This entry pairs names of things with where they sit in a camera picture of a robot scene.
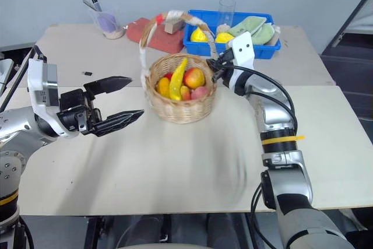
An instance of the white table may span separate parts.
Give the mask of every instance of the white table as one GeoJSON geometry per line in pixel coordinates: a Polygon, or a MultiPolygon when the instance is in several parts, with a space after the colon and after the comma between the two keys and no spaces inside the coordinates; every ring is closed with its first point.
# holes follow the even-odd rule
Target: white table
{"type": "MultiPolygon", "coordinates": [[[[72,90],[64,87],[60,92],[72,90]]],[[[373,147],[336,86],[288,86],[316,208],[373,204],[373,147]]],[[[145,109],[127,128],[96,138],[59,139],[38,150],[22,175],[23,215],[127,215],[248,211],[264,170],[252,107],[217,90],[212,113],[165,122],[139,87],[97,96],[103,115],[145,109]]],[[[29,104],[25,88],[9,108],[29,104]]],[[[260,201],[259,211],[268,209],[260,201]]]]}
{"type": "MultiPolygon", "coordinates": [[[[335,85],[302,28],[282,26],[280,39],[280,51],[272,59],[256,59],[256,70],[286,86],[335,85]]],[[[82,86],[115,75],[132,77],[128,86],[140,86],[139,47],[126,35],[108,40],[93,24],[56,24],[45,31],[37,45],[49,63],[58,65],[59,86],[82,86]],[[93,75],[85,76],[85,71],[93,75]]],[[[164,55],[167,53],[147,49],[148,63],[164,55]]],[[[20,85],[27,85],[26,78],[20,85]]]]}

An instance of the green sponge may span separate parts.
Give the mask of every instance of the green sponge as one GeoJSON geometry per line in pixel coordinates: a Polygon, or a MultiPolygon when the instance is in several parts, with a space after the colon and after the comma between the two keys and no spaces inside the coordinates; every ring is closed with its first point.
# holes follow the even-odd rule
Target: green sponge
{"type": "Polygon", "coordinates": [[[248,16],[241,23],[232,27],[228,32],[233,36],[239,36],[248,31],[254,34],[265,22],[267,18],[258,16],[248,16]]]}
{"type": "Polygon", "coordinates": [[[275,29],[271,23],[263,24],[259,30],[251,36],[254,45],[266,44],[274,35],[275,29]]]}

